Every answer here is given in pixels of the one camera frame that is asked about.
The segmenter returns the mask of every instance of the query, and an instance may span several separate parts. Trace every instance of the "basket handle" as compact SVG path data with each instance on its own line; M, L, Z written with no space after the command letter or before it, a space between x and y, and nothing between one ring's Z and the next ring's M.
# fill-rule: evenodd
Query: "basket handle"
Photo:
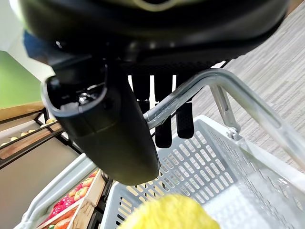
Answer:
M305 169L305 142L303 138L237 76L224 69L202 71L180 85L158 105L144 114L149 128L152 129L162 124L175 110L206 85L211 86L215 101L227 126L240 129L223 89L272 136L302 169Z

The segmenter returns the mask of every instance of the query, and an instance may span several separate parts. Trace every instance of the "lemon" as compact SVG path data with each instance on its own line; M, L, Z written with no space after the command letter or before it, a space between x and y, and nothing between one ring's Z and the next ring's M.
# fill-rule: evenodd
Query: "lemon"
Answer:
M195 200L174 194L142 204L119 229L220 229Z

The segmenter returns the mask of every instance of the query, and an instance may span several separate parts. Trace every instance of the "black device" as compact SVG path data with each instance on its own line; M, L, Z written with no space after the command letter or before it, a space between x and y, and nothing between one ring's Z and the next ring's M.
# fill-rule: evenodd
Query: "black device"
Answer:
M28 55L56 75L44 102L75 143L111 178L127 185L154 179L159 160L142 112L150 75L162 99L169 87L237 58L280 26L288 0L11 0L25 24ZM127 75L137 85L131 91ZM192 103L177 112L178 134L193 134ZM168 147L170 122L158 128Z

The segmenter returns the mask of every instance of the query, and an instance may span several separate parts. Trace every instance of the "shopping basket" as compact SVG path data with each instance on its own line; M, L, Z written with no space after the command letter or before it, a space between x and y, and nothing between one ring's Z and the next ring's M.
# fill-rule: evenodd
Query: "shopping basket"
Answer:
M116 183L102 229L115 229L142 202L170 193L199 202L222 229L305 228L305 175L206 116L192 139L159 149L159 176L138 186Z
M196 118L192 139L174 136L169 149L158 150L161 169L155 180L113 185L101 229L117 228L142 202L168 193L195 199L222 229L305 228L305 175L239 135L227 92L302 169L305 141L231 72L210 69L191 77L143 115L148 127L162 124L206 85L226 127ZM35 197L15 229L34 228L51 204L95 169L80 155Z

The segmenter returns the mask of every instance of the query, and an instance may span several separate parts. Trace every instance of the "green wall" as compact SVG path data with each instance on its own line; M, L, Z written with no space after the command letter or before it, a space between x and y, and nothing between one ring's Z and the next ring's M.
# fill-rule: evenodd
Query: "green wall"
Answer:
M40 101L40 81L0 51L0 108Z

